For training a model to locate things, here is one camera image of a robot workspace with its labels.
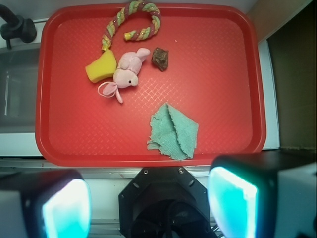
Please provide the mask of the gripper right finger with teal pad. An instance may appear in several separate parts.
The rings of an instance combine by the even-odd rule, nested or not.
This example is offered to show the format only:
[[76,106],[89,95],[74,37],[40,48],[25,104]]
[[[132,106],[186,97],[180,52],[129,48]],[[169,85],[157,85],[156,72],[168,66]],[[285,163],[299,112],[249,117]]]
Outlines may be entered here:
[[211,213],[226,238],[314,238],[317,159],[307,151],[220,155],[208,175]]

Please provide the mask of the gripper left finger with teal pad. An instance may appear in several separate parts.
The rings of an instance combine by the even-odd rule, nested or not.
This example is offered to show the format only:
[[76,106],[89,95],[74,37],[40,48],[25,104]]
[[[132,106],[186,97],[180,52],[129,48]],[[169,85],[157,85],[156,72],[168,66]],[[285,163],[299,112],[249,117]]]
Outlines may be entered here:
[[86,238],[91,215],[90,188],[76,170],[0,178],[2,238]]

